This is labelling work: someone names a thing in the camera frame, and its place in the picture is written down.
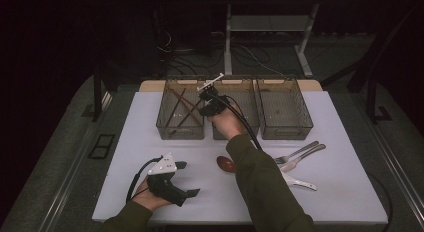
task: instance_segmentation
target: hand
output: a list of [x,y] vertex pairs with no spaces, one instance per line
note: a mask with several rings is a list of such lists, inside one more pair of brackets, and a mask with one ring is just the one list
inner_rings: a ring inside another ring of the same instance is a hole
[[[235,105],[231,106],[240,113],[240,109]],[[231,140],[234,136],[243,133],[243,124],[239,118],[228,108],[225,108],[221,114],[208,117],[208,120],[213,122],[218,131],[227,139]]]
[[138,186],[137,191],[135,192],[136,196],[132,199],[132,201],[136,202],[139,205],[144,206],[150,211],[154,211],[155,209],[172,204],[171,202],[154,195],[150,192],[147,185],[147,177],[144,178],[143,182]]

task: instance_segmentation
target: floor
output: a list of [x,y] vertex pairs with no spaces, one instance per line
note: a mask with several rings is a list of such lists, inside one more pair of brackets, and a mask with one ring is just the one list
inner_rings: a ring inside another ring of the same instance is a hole
[[[306,57],[322,81],[358,60],[373,41],[370,35],[312,36]],[[236,33],[232,36],[233,74],[291,74],[303,78],[293,46],[298,34]],[[210,54],[198,54],[189,45],[176,45],[168,74],[217,75],[223,72],[223,36],[212,34]],[[377,106],[392,120],[374,125],[365,115],[365,89],[349,93],[351,75],[326,86],[358,157],[383,203],[386,225],[317,225],[317,231],[423,231],[424,138],[393,101],[378,87]],[[91,220],[103,180],[113,156],[126,114],[138,85],[123,84],[106,93],[104,112],[92,122],[93,82],[87,80],[68,106],[28,183],[1,231],[95,231]],[[114,134],[104,160],[87,158],[100,134]],[[164,231],[254,231],[252,226],[167,226]]]

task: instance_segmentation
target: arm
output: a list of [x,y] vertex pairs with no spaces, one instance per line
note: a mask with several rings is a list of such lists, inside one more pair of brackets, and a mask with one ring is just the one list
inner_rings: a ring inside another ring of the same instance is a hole
[[227,151],[237,168],[236,181],[258,231],[314,231],[273,159],[242,135],[243,126],[226,109],[208,118],[229,140]]
[[106,220],[98,230],[99,232],[145,232],[147,222],[153,211],[159,207],[171,204],[162,198],[156,197],[147,187],[147,177],[137,188],[131,201],[122,208],[115,217]]

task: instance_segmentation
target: jacket sleeve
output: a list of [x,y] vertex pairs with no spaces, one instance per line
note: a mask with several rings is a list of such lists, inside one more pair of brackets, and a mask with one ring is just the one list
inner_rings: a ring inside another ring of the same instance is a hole
[[237,168],[236,181],[257,231],[315,231],[274,160],[245,135],[232,138],[227,151]]
[[152,217],[152,211],[129,201],[115,217],[106,220],[99,232],[146,232],[147,222]]

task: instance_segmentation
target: white tabletop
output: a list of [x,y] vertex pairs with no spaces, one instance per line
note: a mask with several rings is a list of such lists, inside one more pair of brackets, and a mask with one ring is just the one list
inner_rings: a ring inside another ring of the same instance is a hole
[[[264,151],[276,157],[314,140],[325,144],[325,150],[310,155],[288,172],[318,188],[312,191],[290,187],[305,212],[315,223],[387,223],[384,208],[328,93],[302,93],[314,123],[307,139],[264,141],[259,133]],[[188,163],[185,169],[176,172],[171,180],[173,184],[182,190],[201,190],[182,207],[170,205],[156,210],[151,223],[251,223],[234,175],[221,171],[216,164],[217,156],[228,156],[226,141],[212,139],[207,121],[203,140],[161,140],[156,128],[161,98],[161,92],[136,93],[92,218],[104,221],[115,216],[124,206],[128,188],[141,166],[152,158],[172,153],[176,161]]]

